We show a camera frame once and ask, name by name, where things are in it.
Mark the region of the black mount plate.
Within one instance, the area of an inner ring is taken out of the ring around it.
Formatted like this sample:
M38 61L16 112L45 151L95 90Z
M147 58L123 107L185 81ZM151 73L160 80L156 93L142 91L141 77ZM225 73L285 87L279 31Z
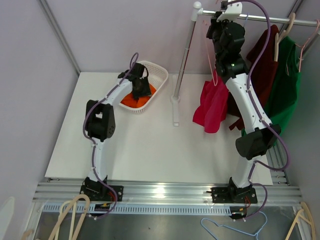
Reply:
M257 204L257 194L253 187L236 190L233 187L212 187L206 193L211 195L212 202L218 204L244 204L247 202Z
M104 185L100 185L98 188L82 185L79 193L87 195L91 201L114 202L117 197L117 201L121 202L124 187L120 185L111 185L110 187L113 188L113 191Z

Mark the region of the right black mount plate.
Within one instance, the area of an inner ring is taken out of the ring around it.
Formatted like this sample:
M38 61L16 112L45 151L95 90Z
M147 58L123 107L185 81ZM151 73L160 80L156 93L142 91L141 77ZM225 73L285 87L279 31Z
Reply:
M257 194L253 187L236 190L233 187L212 187L206 193L211 195L212 202L218 204L244 204L247 202L257 204Z

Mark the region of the white perforated plastic basket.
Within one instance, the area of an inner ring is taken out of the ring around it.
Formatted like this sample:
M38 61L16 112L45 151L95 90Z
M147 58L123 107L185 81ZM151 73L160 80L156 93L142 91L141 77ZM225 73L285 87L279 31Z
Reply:
M168 71L164 67L156 63L147 60L141 60L138 61L138 63L146 67L143 76L148 78L149 84L151 84L156 89L156 92L143 107L131 108L123 105L122 103L119 104L122 108L130 111L133 114L142 114L148 108L150 103L155 99L155 97L160 92L161 88L166 84L169 78Z

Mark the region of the beige hanger lower right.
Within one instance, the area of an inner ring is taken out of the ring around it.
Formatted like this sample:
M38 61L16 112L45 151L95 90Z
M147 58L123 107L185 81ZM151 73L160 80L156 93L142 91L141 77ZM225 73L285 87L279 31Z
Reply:
M303 240L315 240L316 229L311 211L305 202L300 202L301 208L296 212L294 220L289 228L285 240L289 240L294 228L297 226Z

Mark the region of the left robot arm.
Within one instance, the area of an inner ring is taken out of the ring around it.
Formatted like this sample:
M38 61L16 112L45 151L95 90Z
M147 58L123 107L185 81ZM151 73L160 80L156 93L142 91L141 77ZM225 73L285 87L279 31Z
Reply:
M82 132L92 141L91 169L80 192L92 201L117 202L118 194L107 182L107 145L116 130L115 106L143 107L155 94L149 84L149 71L141 63L132 64L120 73L115 85L101 100L89 100L86 104Z

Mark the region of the left black mount plate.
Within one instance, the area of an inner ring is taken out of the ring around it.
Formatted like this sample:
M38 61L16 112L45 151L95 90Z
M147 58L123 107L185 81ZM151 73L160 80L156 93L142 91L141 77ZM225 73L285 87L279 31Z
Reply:
M91 201L114 202L117 197L117 201L121 202L124 187L120 185L111 185L110 187L113 188L113 191L104 185L100 185L98 188L82 185L79 193L87 195Z

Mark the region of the beige hangers lower left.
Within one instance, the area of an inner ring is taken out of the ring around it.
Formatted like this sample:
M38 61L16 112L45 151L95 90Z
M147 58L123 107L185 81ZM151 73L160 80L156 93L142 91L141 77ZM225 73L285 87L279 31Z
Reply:
M76 223L76 213L78 202L84 202L84 207L82 213L79 216L79 219ZM36 232L41 225L41 217L44 212L44 208L47 205L45 202L35 202L32 205L30 216L28 218L25 230L20 237L21 240L35 240ZM58 219L53 225L53 230L51 231L48 239L49 240L58 240L59 239L59 230L64 220L67 219L67 215L71 213L70 217L70 228L69 228L69 240L76 240L84 223L85 217L87 216L88 210L90 208L91 201L89 197L85 194L78 194L72 200L65 201L62 205L59 206Z

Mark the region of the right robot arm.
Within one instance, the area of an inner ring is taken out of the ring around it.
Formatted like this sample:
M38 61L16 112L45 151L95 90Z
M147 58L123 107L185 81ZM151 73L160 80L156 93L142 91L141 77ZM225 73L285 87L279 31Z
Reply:
M250 182L252 168L276 142L281 128L264 113L248 78L249 69L240 54L245 42L245 29L236 22L213 16L206 37L213 42L216 72L233 96L246 132L235 141L240 156L236 171L227 187L211 188L212 201L243 204L249 199L255 204L256 191Z

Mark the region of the orange t shirt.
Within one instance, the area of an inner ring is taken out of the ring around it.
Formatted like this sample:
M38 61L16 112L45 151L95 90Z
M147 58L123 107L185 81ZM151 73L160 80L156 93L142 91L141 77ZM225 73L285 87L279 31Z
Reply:
M149 87L151 90L151 96L142 96L139 99L134 99L133 94L129 93L120 103L134 109L143 107L156 92L156 89L151 84L149 84Z

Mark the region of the green t shirt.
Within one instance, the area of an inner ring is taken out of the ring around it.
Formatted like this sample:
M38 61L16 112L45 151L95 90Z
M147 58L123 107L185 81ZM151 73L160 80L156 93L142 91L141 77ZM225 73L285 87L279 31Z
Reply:
M296 45L288 36L279 44L278 67L272 89L263 107L274 125L279 125L281 135L285 132L295 111L301 83Z

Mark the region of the maroon t shirt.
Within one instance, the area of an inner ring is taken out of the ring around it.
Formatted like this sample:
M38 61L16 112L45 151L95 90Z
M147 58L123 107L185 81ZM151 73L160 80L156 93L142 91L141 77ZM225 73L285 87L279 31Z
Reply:
M279 33L279 29L273 24L270 27L270 36L266 49L251 74L251 82L262 107L267 104L278 68L278 62L274 61L276 33ZM238 120L231 124L229 129L237 128L241 131L244 128L244 122L231 94L228 95L227 99L227 113L238 117Z

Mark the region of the pink t shirt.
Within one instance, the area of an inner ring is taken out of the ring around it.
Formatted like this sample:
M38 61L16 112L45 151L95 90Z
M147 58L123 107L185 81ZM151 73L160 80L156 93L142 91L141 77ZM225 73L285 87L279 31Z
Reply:
M192 121L202 126L207 134L217 133L227 116L228 97L229 90L215 70L212 80L204 82L200 105L195 110Z

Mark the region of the beige wooden hanger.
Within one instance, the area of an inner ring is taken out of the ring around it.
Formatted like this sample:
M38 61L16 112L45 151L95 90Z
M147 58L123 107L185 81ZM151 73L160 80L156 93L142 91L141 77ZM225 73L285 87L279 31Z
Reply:
M274 40L274 57L273 57L273 61L274 62L278 62L279 59L279 46L280 46L280 42L289 35L293 25L294 25L294 21L296 19L296 13L292 12L290 13L289 17L289 22L288 22L288 26L286 29L284 29L281 33L276 33L275 35L275 40Z

